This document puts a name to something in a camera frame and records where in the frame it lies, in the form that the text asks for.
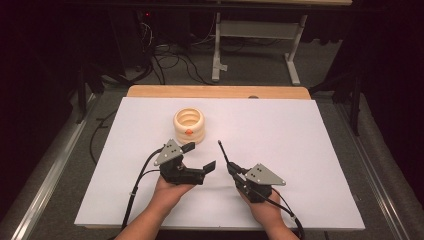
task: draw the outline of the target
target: white tabletop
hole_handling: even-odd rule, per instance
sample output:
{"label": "white tabletop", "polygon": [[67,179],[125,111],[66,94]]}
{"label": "white tabletop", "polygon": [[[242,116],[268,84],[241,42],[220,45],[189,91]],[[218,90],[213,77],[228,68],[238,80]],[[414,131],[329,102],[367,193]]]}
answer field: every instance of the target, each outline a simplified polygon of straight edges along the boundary
{"label": "white tabletop", "polygon": [[[124,98],[75,220],[76,225],[119,227],[137,176],[170,138],[181,108],[206,119],[206,137],[184,155],[189,168],[216,160],[203,185],[190,191],[163,223],[172,229],[260,229],[227,173],[217,144],[244,168],[262,163],[283,178],[276,186],[306,229],[358,230],[364,224],[313,100]],[[147,170],[157,169],[153,161]],[[140,182],[130,221],[147,205],[159,173]],[[296,227],[282,212],[289,227]]]}

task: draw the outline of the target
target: cylindrical object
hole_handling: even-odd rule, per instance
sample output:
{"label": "cylindrical object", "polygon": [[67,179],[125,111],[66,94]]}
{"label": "cylindrical object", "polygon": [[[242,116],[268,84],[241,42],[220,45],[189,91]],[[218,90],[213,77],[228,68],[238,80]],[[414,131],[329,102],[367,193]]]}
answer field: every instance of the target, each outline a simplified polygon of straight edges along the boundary
{"label": "cylindrical object", "polygon": [[174,116],[175,137],[182,143],[199,144],[205,138],[205,117],[195,108],[183,108]]}

